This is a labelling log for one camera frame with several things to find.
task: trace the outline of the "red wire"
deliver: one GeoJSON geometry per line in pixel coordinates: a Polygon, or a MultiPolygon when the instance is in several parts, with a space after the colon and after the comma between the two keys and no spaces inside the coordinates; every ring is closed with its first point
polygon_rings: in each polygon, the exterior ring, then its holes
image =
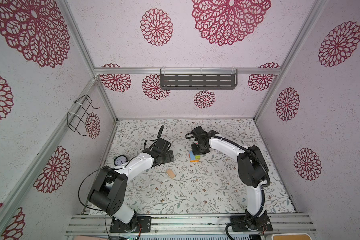
{"type": "Polygon", "coordinates": [[[265,233],[265,231],[268,229],[268,227],[267,227],[267,225],[266,225],[265,223],[263,223],[263,224],[265,225],[265,229],[264,229],[264,227],[262,226],[262,228],[263,228],[263,230],[264,230],[262,234],[264,235],[264,233],[265,233]]]}
{"type": "Polygon", "coordinates": [[[142,226],[141,226],[141,224],[140,224],[140,223],[138,223],[138,225],[139,225],[139,227],[140,227],[140,231],[139,231],[139,236],[137,237],[137,240],[139,240],[139,238],[140,238],[140,235],[141,235],[141,228],[142,228],[142,226]]]}

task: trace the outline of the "black metal rack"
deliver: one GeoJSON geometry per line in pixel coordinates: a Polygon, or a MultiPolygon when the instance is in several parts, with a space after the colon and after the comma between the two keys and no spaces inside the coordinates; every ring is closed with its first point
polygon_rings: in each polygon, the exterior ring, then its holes
{"type": "Polygon", "coordinates": [[[87,112],[88,108],[91,106],[93,109],[99,109],[100,107],[98,108],[95,108],[93,105],[92,105],[92,99],[86,94],[86,95],[83,95],[81,96],[80,98],[78,98],[76,101],[74,101],[74,103],[77,103],[80,105],[80,108],[76,111],[76,113],[72,113],[72,112],[69,112],[67,113],[67,126],[74,132],[78,132],[81,136],[86,136],[86,135],[83,135],[79,132],[79,130],[77,129],[77,127],[79,126],[79,124],[82,122],[84,125],[85,122],[83,122],[82,118],[85,116],[85,114],[89,115],[89,113],[87,112]],[[82,105],[85,103],[85,102],[88,102],[88,106],[86,108],[84,108],[82,105]],[[77,113],[79,112],[80,109],[83,109],[84,110],[84,113],[83,115],[80,117],[77,113]],[[73,114],[73,118],[71,119],[71,121],[69,121],[69,117],[70,115],[73,114]],[[74,121],[75,118],[78,118],[79,119],[79,122],[77,123],[76,126],[73,126],[71,123],[74,121]]]}
{"type": "Polygon", "coordinates": [[[160,69],[160,87],[164,90],[235,89],[237,69],[231,74],[165,74],[160,69]]]}

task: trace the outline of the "mounting plate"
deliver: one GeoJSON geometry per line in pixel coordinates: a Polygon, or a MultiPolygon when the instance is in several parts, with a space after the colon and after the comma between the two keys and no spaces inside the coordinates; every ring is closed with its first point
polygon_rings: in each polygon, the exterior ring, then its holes
{"type": "MultiPolygon", "coordinates": [[[[230,220],[231,222],[237,222],[237,221],[242,221],[245,220],[245,215],[236,215],[236,216],[230,216],[230,220]]],[[[239,224],[235,224],[232,225],[232,230],[234,232],[252,232],[251,230],[249,230],[246,227],[246,223],[239,223],[239,224]]],[[[271,224],[271,221],[269,220],[268,216],[265,216],[263,221],[259,224],[260,226],[265,226],[265,229],[267,232],[271,232],[273,231],[273,227],[271,224]]]]}
{"type": "MultiPolygon", "coordinates": [[[[139,217],[137,216],[137,223],[141,224],[141,232],[150,232],[151,231],[151,219],[152,217],[139,217]]],[[[133,233],[138,233],[140,231],[140,227],[136,224],[136,228],[133,233]]],[[[109,232],[111,233],[126,233],[126,231],[120,227],[119,220],[112,220],[109,232]]]]}

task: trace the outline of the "aluminum rail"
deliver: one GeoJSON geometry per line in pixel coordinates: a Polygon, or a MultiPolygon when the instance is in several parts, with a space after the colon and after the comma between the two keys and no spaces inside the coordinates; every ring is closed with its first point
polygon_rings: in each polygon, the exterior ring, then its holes
{"type": "MultiPolygon", "coordinates": [[[[151,231],[144,235],[188,235],[188,234],[225,234],[225,225],[230,216],[243,214],[151,214],[151,231]]],[[[270,233],[317,233],[308,214],[268,214],[273,231],[270,233]]],[[[111,218],[106,217],[109,231],[111,218]]],[[[131,235],[130,233],[109,233],[110,235],[131,235]]],[[[73,215],[65,235],[101,236],[107,235],[104,215],[73,215]]]]}
{"type": "Polygon", "coordinates": [[[280,68],[94,68],[96,74],[273,74],[280,68]]]}
{"type": "Polygon", "coordinates": [[[100,96],[103,99],[103,101],[105,102],[105,105],[106,105],[108,111],[110,112],[114,122],[116,122],[117,116],[116,116],[115,110],[113,109],[112,104],[110,103],[109,98],[107,97],[107,94],[105,92],[103,84],[101,84],[99,77],[95,73],[91,56],[89,55],[89,51],[88,51],[88,49],[84,43],[84,40],[80,34],[79,28],[77,27],[77,24],[75,22],[75,19],[73,18],[71,10],[69,9],[67,1],[66,0],[56,0],[56,4],[58,5],[59,10],[60,10],[62,16],[64,17],[64,20],[65,20],[67,27],[69,29],[69,32],[70,32],[70,36],[75,41],[76,46],[79,49],[79,53],[80,53],[82,59],[84,60],[84,63],[88,69],[88,72],[91,73],[93,78],[96,78],[99,81],[99,83],[100,83],[99,86],[101,88],[100,96]]]}

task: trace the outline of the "clock face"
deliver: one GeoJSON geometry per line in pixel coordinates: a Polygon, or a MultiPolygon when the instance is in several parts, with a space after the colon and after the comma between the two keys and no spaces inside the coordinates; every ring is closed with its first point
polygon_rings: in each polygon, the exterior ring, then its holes
{"type": "Polygon", "coordinates": [[[120,155],[120,156],[117,156],[117,157],[114,158],[115,166],[121,166],[126,162],[127,162],[127,157],[124,156],[124,155],[120,155]]]}

